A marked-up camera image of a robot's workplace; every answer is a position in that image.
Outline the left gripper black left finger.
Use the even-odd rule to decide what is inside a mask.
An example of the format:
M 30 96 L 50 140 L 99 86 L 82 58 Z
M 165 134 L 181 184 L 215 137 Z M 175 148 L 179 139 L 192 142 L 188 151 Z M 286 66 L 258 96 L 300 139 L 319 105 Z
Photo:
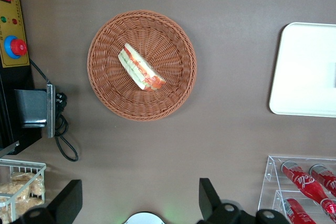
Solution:
M 73 223 L 82 209 L 82 180 L 71 180 L 46 207 L 28 210 L 15 223 Z

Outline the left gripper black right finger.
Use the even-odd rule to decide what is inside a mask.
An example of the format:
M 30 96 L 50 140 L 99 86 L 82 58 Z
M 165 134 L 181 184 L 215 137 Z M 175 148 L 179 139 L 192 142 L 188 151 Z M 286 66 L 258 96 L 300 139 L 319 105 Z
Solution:
M 200 178 L 198 204 L 202 219 L 197 223 L 255 223 L 255 216 L 228 199 L 220 199 L 209 178 Z

